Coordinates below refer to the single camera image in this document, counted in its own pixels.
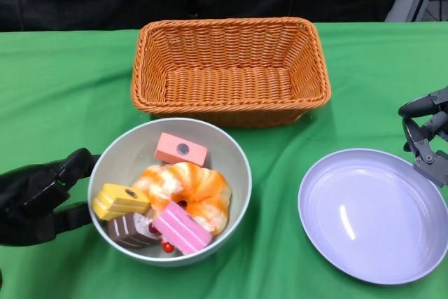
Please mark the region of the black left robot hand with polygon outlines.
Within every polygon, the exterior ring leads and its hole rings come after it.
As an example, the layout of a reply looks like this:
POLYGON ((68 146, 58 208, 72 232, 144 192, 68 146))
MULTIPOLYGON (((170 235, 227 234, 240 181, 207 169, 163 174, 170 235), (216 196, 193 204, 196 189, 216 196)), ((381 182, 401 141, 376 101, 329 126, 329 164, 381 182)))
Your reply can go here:
POLYGON ((99 155, 80 148, 63 160, 20 167, 1 175, 1 245, 33 246, 92 222, 88 203, 58 206, 88 178, 99 155))

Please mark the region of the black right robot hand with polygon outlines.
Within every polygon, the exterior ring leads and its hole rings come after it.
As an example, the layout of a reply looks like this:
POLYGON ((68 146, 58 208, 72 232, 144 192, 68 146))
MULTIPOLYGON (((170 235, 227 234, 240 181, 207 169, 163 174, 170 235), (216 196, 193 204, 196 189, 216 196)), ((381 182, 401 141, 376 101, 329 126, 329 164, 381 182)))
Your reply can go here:
POLYGON ((403 150, 413 153, 413 168, 436 186, 447 185, 447 154, 433 151, 430 142, 447 140, 447 89, 410 101, 398 109, 406 137, 403 150))

